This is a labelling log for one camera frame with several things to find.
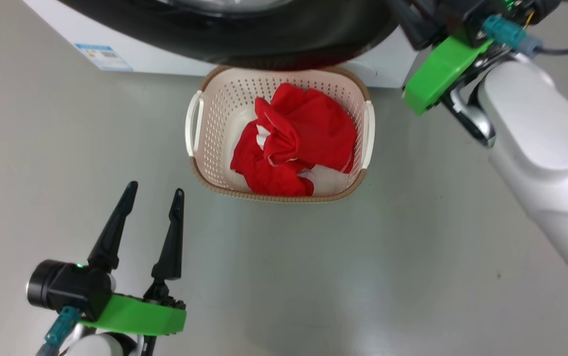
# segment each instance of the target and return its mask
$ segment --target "white robotic arm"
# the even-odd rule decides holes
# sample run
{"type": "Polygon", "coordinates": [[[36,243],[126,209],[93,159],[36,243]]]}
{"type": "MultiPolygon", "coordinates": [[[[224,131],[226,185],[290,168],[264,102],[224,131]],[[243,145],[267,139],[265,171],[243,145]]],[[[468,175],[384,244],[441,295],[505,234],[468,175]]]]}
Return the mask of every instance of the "white robotic arm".
{"type": "Polygon", "coordinates": [[[516,59],[492,69],[478,103],[462,110],[494,131],[491,164],[568,264],[568,100],[539,67],[516,59]]]}

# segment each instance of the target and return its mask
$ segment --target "yellow wire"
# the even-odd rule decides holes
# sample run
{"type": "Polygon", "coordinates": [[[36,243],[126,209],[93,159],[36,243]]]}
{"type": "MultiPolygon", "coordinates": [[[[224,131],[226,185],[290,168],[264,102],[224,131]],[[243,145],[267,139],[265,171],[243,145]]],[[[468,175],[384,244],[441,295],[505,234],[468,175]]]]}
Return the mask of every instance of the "yellow wire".
{"type": "Polygon", "coordinates": [[[525,29],[526,27],[528,27],[528,25],[530,25],[530,21],[532,20],[532,17],[533,17],[533,16],[535,16],[535,11],[531,12],[531,13],[528,15],[528,18],[526,19],[526,24],[524,25],[524,29],[525,29]]]}

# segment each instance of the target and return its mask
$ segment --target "red cloth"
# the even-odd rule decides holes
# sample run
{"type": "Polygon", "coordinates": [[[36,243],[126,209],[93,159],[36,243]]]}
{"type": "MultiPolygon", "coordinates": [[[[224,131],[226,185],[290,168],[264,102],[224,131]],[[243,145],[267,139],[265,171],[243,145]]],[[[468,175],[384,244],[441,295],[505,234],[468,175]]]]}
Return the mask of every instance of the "red cloth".
{"type": "Polygon", "coordinates": [[[231,169],[245,177],[246,185],[257,194],[278,196],[311,196],[314,186],[297,173],[299,165],[279,165],[273,167],[264,160],[264,153],[257,144],[257,120],[250,122],[240,136],[234,150],[231,169]]]}
{"type": "Polygon", "coordinates": [[[261,97],[255,100],[255,113],[257,124],[271,133],[264,144],[264,158],[271,164],[299,160],[344,173],[352,170],[356,128],[341,105],[322,92],[284,83],[271,104],[261,97]]]}

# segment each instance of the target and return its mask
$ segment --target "basket bottom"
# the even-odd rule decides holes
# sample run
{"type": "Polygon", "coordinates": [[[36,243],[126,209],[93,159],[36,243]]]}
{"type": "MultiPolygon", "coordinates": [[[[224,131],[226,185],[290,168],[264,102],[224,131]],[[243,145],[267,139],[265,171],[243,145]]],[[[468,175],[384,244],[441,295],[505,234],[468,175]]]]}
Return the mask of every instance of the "basket bottom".
{"type": "MultiPolygon", "coordinates": [[[[239,108],[228,117],[223,138],[223,176],[229,184],[229,189],[241,192],[252,192],[246,185],[244,176],[230,169],[234,150],[240,136],[249,122],[257,119],[252,106],[239,108]]],[[[348,175],[324,166],[316,165],[313,169],[302,174],[314,185],[313,196],[330,196],[339,194],[348,188],[348,175]]]]}

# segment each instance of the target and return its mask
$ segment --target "plastic basket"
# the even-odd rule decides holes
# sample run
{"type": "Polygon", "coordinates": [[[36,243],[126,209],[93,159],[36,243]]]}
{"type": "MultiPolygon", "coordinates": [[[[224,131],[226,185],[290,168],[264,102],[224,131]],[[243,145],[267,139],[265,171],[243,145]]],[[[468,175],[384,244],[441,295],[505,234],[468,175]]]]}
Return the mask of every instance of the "plastic basket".
{"type": "Polygon", "coordinates": [[[207,188],[223,195],[280,203],[322,203],[339,200],[363,181],[374,146],[375,114],[366,86],[341,68],[304,72],[261,72],[219,67],[207,77],[189,103],[185,120],[185,146],[191,168],[207,188]],[[326,196],[271,196],[254,194],[243,176],[230,169],[241,131],[255,119],[257,97],[268,101],[282,83],[314,88],[336,100],[354,120],[357,140],[354,167],[339,187],[326,196]]]}

